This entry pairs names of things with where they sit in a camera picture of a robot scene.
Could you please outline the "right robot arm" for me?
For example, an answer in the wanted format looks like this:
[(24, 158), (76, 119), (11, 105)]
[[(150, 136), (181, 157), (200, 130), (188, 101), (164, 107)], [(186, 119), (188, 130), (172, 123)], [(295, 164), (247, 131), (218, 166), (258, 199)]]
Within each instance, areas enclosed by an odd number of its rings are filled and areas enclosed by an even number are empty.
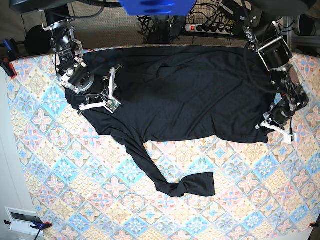
[(101, 97), (106, 101), (112, 99), (116, 70), (113, 68), (107, 76), (102, 77), (98, 76), (98, 72), (106, 67), (106, 61), (96, 66), (85, 63), (82, 42), (75, 38), (75, 28), (69, 25), (73, 19), (51, 10), (41, 10), (40, 14), (42, 28), (52, 34), (50, 44), (59, 58), (56, 75), (61, 85), (76, 95)]

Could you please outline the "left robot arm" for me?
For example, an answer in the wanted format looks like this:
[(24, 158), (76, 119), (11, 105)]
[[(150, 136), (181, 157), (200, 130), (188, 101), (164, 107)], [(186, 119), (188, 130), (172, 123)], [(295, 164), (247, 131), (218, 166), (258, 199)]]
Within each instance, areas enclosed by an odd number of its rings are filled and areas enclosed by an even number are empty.
[(273, 103), (263, 117), (268, 124), (283, 129), (296, 112), (308, 105), (309, 98), (299, 81), (291, 77), (293, 54), (283, 37), (281, 25), (277, 21), (264, 23), (261, 17), (261, 12), (254, 17), (245, 12), (243, 31), (248, 43), (244, 53), (247, 54), (249, 46), (253, 45), (269, 72), (272, 87), (257, 84), (258, 88), (281, 95), (279, 103)]

